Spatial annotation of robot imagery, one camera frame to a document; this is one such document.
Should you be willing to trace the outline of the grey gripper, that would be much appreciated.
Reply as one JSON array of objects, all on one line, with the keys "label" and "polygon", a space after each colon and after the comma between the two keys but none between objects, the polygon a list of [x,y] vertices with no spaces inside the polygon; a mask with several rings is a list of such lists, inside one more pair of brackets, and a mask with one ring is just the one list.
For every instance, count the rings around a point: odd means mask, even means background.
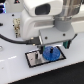
[{"label": "grey gripper", "polygon": [[41,42],[40,54],[43,55],[46,45],[63,43],[65,49],[69,49],[71,41],[76,34],[71,24],[59,25],[58,27],[39,30],[39,39]]}]

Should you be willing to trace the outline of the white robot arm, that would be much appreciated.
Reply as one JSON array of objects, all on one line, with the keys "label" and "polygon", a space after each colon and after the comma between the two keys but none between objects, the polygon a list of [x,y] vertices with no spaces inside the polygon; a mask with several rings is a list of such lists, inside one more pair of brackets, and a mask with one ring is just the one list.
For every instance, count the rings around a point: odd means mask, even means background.
[{"label": "white robot arm", "polygon": [[27,45],[44,46],[72,40],[84,32],[82,0],[24,0],[20,35]]}]

